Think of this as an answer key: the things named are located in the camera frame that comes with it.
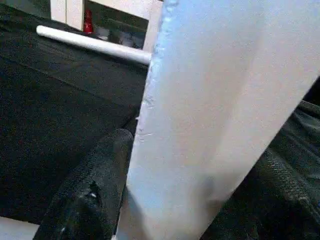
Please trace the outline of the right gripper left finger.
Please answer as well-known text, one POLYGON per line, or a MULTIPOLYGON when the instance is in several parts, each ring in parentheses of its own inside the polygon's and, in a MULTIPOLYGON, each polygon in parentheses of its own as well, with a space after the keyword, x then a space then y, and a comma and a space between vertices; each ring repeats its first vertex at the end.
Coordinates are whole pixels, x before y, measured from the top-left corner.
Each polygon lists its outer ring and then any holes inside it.
POLYGON ((118 224, 133 135, 116 129, 65 179, 36 231, 38 240, 110 240, 118 224))

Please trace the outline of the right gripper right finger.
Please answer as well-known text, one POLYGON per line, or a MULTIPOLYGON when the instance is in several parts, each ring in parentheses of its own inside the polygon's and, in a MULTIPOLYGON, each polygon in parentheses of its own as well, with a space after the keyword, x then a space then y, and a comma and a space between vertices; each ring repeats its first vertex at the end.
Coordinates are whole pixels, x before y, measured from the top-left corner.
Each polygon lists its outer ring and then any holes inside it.
POLYGON ((320 212, 270 148, 201 236, 203 240, 318 240, 320 212))

